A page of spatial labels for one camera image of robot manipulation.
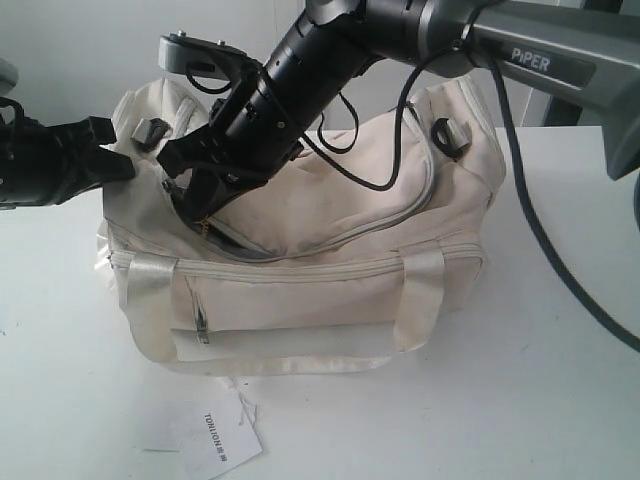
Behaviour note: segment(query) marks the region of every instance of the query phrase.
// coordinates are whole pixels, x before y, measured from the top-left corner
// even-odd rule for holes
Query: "white table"
[[[640,334],[633,179],[607,179],[597,128],[520,136],[550,236]],[[93,272],[100,208],[94,193],[0,215],[1,479],[186,478],[178,454],[136,448],[137,419],[224,391],[136,351]],[[483,238],[491,266],[424,350],[364,374],[240,379],[265,454],[225,478],[637,479],[640,355],[555,277],[511,177]]]

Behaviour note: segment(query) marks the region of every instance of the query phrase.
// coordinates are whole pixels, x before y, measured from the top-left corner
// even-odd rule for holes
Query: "white duffel bag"
[[[114,114],[111,148],[135,179],[104,188],[98,269],[134,341],[167,368],[212,376],[355,372],[423,346],[461,308],[485,264],[478,230],[505,175],[487,108],[469,77],[419,91],[405,109],[394,188],[367,190],[305,150],[267,186],[197,228],[176,215],[155,155],[131,137],[162,118],[178,138],[207,120],[187,90],[159,80]],[[448,119],[457,160],[432,140]],[[394,113],[334,157],[375,183],[390,176]],[[352,132],[333,139],[351,142]]]

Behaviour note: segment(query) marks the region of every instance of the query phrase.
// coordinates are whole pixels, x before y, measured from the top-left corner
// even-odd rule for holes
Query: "bag handle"
[[[404,286],[393,335],[396,350],[403,353],[422,347],[435,326],[444,298],[445,262],[436,242],[426,248],[403,249],[400,255]],[[126,298],[121,305],[138,349],[169,370],[214,377],[351,373],[378,368],[393,358],[310,355],[181,361],[171,337],[171,283],[176,264],[175,258],[137,254],[129,267]]]

